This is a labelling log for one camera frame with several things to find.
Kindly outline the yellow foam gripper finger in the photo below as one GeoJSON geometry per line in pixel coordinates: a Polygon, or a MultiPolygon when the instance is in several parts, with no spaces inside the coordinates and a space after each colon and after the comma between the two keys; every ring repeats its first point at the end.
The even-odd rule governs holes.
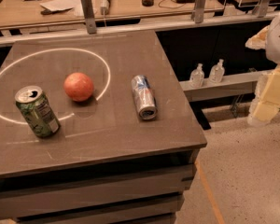
{"type": "Polygon", "coordinates": [[[280,65],[263,73],[255,89],[247,122],[252,126],[268,124],[280,111],[280,65]]]}
{"type": "Polygon", "coordinates": [[[246,41],[245,46],[249,49],[265,49],[268,30],[268,26],[262,28],[246,41]]]}

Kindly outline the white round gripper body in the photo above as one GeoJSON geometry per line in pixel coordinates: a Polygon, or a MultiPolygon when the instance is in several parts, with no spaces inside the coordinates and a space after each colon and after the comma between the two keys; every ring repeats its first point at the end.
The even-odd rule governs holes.
{"type": "Polygon", "coordinates": [[[280,12],[269,26],[265,49],[267,59],[280,64],[280,12]]]}

